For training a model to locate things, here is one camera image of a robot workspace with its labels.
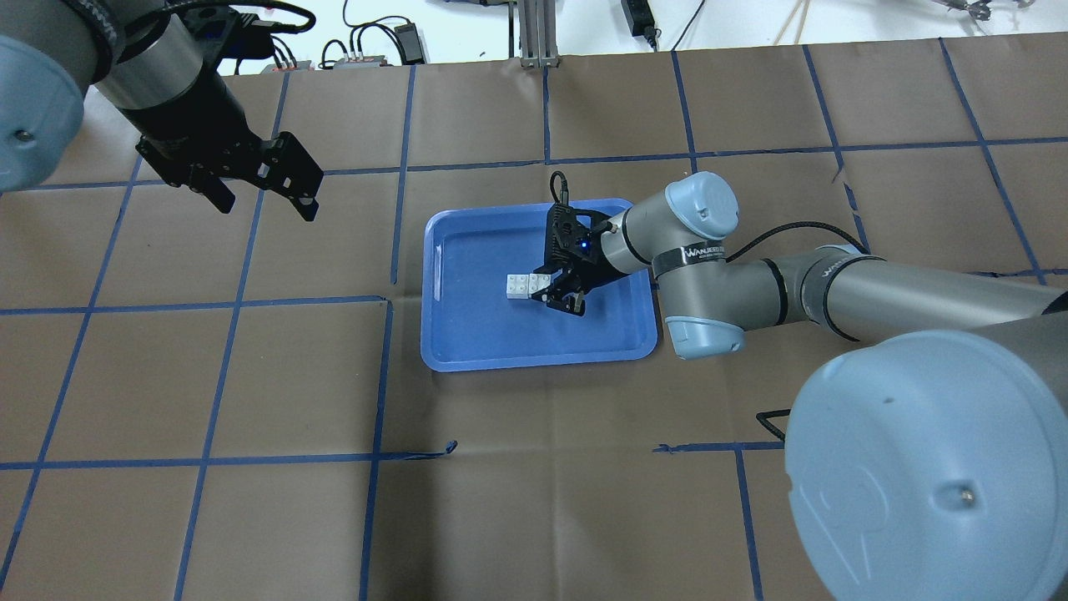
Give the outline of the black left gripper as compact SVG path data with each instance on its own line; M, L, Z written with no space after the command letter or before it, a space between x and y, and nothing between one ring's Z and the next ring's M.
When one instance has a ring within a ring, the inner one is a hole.
M229 215L240 179L286 197L305 222L320 209L321 167L290 132L263 139L219 75L199 75L176 98L136 110L136 149L168 185L189 188Z

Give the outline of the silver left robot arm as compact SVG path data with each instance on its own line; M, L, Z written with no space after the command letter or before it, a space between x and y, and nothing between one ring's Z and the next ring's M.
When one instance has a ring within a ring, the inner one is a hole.
M238 1L4 1L3 191L50 178L83 125L89 88L134 125L136 149L168 186L229 213L239 179L286 197L302 220L318 212L321 167L292 133L253 133L218 74L224 58L272 54L274 33L315 15L284 1L264 7L300 23L262 22Z

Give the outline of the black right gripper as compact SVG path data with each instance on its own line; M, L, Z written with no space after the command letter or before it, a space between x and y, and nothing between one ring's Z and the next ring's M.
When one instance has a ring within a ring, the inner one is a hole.
M602 236L613 231L607 213L552 203L541 264L541 273L551 275L551 284L533 300L544 300L554 311L584 316L585 292L622 278L602 249Z

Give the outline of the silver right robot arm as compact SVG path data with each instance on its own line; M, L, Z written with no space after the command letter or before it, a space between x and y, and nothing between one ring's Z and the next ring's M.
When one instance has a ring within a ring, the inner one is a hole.
M1065 291L888 262L842 237L744 263L723 243L736 195L697 172L617 215L576 208L550 176L546 279L584 297L641 270L676 355L743 349L812 322L859 349L824 362L786 411L794 525L839 600L1065 598Z

